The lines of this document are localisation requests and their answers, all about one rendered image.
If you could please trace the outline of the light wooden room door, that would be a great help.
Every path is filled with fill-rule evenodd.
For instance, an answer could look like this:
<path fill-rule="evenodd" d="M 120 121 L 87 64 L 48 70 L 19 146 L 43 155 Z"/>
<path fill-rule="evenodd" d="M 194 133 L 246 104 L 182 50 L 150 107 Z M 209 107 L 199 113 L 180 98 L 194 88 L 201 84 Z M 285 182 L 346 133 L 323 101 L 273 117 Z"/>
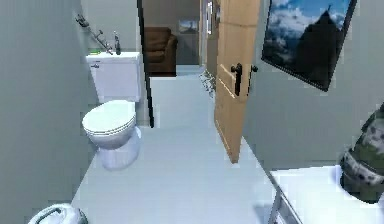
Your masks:
<path fill-rule="evenodd" d="M 245 108 L 250 92 L 255 34 L 262 0 L 221 0 L 214 122 L 232 164 L 240 157 Z M 240 95 L 231 66 L 242 64 Z"/>

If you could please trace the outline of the brown sofa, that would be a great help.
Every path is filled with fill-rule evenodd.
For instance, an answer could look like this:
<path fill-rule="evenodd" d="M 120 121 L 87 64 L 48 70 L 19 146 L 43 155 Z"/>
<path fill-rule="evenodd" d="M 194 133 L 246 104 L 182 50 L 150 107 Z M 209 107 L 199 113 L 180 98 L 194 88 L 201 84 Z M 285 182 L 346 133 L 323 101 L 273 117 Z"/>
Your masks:
<path fill-rule="evenodd" d="M 176 76 L 178 40 L 168 27 L 145 27 L 145 55 L 152 77 Z"/>

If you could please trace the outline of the white toilet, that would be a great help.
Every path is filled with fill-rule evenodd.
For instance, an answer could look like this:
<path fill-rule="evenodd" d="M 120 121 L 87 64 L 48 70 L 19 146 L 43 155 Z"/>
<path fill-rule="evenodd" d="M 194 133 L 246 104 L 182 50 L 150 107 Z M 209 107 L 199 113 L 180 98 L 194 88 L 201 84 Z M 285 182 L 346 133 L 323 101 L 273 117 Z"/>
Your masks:
<path fill-rule="evenodd" d="M 139 52 L 106 52 L 86 56 L 99 105 L 82 119 L 87 137 L 98 148 L 107 170 L 121 170 L 138 157 L 141 131 L 136 104 L 141 100 Z"/>

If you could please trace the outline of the small framed landscape picture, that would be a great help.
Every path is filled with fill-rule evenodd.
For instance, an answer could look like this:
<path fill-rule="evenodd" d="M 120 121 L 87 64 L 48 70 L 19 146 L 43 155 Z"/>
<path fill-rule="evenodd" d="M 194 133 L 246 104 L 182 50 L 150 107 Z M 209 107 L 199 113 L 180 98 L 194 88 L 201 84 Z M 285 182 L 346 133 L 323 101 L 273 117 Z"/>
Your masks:
<path fill-rule="evenodd" d="M 179 21 L 179 32 L 181 34 L 193 34 L 198 32 L 198 21 L 197 20 L 180 20 Z"/>

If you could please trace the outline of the framed mountain picture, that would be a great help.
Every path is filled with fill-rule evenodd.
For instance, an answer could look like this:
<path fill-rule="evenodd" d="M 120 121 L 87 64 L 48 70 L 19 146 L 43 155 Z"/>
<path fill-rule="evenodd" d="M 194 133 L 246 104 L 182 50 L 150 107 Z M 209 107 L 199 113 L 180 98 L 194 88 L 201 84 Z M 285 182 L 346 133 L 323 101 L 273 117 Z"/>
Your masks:
<path fill-rule="evenodd" d="M 326 92 L 357 0 L 270 0 L 261 59 Z"/>

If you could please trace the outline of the white counter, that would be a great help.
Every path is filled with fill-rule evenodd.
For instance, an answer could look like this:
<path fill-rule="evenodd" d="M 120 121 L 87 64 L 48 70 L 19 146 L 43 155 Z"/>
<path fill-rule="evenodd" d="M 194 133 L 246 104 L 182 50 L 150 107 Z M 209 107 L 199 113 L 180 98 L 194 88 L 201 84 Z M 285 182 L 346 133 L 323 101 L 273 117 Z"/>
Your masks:
<path fill-rule="evenodd" d="M 368 204 L 349 195 L 338 165 L 270 174 L 276 196 L 268 224 L 384 224 L 384 196 Z"/>

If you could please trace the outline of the black wall towel rail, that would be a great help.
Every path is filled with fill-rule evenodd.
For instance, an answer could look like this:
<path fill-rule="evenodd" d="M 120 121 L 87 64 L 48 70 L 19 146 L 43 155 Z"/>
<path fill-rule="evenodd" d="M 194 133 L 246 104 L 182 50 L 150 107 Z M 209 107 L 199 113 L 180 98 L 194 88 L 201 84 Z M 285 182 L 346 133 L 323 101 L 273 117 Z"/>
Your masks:
<path fill-rule="evenodd" d="M 110 55 L 113 54 L 113 49 L 109 45 L 109 43 L 106 40 L 101 40 L 100 36 L 104 34 L 102 30 L 100 30 L 98 33 L 95 33 L 92 28 L 90 27 L 89 22 L 81 15 L 78 14 L 75 17 L 76 22 L 82 27 L 85 28 L 88 32 L 91 33 L 92 38 Z"/>

